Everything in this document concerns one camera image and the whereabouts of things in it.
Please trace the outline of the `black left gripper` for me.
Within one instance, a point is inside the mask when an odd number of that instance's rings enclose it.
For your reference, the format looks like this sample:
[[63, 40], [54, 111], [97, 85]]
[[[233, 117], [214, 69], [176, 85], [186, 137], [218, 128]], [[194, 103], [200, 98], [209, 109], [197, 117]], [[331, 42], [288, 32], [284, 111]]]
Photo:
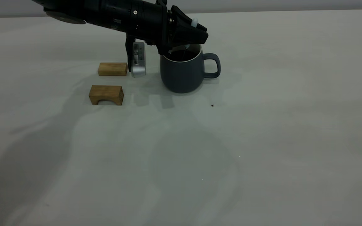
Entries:
[[173, 19], [168, 41], [168, 10], [166, 0], [157, 0], [155, 4], [132, 0], [125, 49], [132, 56], [132, 44], [136, 39], [144, 40], [148, 45], [155, 45], [160, 55], [167, 55], [174, 47], [192, 44], [204, 44], [207, 41], [207, 28], [201, 24], [192, 26], [192, 19], [178, 6], [171, 7]]

